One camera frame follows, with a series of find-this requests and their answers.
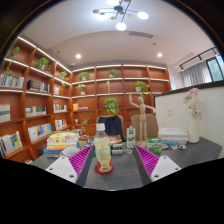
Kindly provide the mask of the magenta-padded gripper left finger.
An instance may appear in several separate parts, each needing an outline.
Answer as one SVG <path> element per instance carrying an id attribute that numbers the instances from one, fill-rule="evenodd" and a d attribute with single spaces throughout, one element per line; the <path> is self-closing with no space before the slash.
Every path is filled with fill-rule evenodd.
<path id="1" fill-rule="evenodd" d="M 94 156 L 92 145 L 67 156 L 62 154 L 46 170 L 79 186 L 84 186 Z"/>

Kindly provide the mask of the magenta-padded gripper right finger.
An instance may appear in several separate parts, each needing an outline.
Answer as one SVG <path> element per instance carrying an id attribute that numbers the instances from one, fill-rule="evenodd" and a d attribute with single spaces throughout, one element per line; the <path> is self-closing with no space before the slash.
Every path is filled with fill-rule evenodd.
<path id="1" fill-rule="evenodd" d="M 180 167 L 168 156 L 157 156 L 138 145 L 134 146 L 133 155 L 144 185 L 180 170 Z"/>

